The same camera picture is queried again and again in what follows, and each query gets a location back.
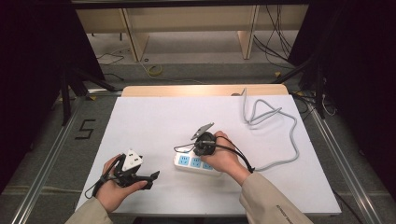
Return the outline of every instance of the jacket sleeve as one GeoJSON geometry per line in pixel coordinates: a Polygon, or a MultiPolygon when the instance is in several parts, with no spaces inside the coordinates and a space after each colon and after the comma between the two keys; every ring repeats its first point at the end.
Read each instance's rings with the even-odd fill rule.
{"type": "Polygon", "coordinates": [[[312,224],[279,189],[258,173],[253,173],[244,181],[239,202],[245,207],[250,224],[312,224]]]}
{"type": "Polygon", "coordinates": [[[66,224],[79,223],[112,224],[113,222],[100,202],[92,197],[66,221],[66,224]]]}

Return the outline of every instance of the human hand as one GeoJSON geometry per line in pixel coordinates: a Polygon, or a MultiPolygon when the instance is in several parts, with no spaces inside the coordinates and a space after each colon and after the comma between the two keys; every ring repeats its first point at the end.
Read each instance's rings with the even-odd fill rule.
{"type": "MultiPolygon", "coordinates": [[[[235,150],[231,140],[224,132],[216,132],[215,137],[216,145],[225,146],[235,150]]],[[[212,166],[215,170],[230,175],[241,186],[245,179],[250,175],[248,169],[239,162],[235,153],[221,147],[216,147],[215,152],[210,156],[201,156],[201,160],[212,166]]]]}
{"type": "MultiPolygon", "coordinates": [[[[105,163],[103,174],[118,156],[113,157],[111,160],[105,163]]],[[[114,167],[111,169],[110,173],[114,175],[114,167]]],[[[147,185],[147,183],[147,181],[139,181],[129,187],[122,188],[117,185],[116,182],[109,180],[101,188],[99,188],[98,192],[96,193],[96,199],[99,200],[108,213],[111,213],[120,206],[122,201],[128,195],[142,189],[147,185]]]]}

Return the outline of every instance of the left hand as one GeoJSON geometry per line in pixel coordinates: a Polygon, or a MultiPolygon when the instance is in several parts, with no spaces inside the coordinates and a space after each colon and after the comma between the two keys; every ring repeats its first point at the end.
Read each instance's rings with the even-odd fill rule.
{"type": "MultiPolygon", "coordinates": [[[[102,172],[103,174],[118,156],[113,157],[111,160],[105,163],[102,172]]],[[[114,175],[114,167],[111,169],[110,173],[114,175]]],[[[120,206],[122,201],[128,195],[142,189],[147,185],[147,183],[147,181],[139,181],[129,187],[122,188],[117,185],[116,182],[108,180],[101,188],[99,188],[98,192],[96,193],[96,199],[99,200],[108,213],[111,213],[120,206]]]]}

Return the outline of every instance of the white table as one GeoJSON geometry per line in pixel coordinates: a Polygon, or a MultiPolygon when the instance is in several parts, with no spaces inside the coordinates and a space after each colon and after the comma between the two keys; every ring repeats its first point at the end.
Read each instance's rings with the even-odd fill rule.
{"type": "MultiPolygon", "coordinates": [[[[294,132],[300,158],[262,174],[276,185],[303,213],[337,215],[340,208],[323,174],[296,105],[289,95],[249,96],[264,99],[273,107],[298,119],[294,132]]],[[[292,119],[275,115],[251,130],[242,122],[242,97],[121,97],[116,102],[83,192],[101,175],[103,164],[129,148],[143,156],[138,175],[161,171],[150,190],[129,196],[116,213],[141,217],[242,216],[240,187],[229,176],[201,175],[177,170],[173,147],[188,144],[194,132],[209,122],[209,129],[226,132],[254,167],[294,155],[289,131],[292,119]]],[[[86,198],[81,194],[80,207],[86,198]]]]}

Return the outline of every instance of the power strip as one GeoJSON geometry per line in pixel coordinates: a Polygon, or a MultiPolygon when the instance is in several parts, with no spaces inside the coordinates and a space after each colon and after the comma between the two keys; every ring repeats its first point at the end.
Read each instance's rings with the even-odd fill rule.
{"type": "Polygon", "coordinates": [[[191,150],[190,152],[177,152],[174,157],[174,164],[177,169],[205,174],[205,175],[221,175],[222,173],[215,170],[209,164],[201,161],[201,158],[191,150]]]}

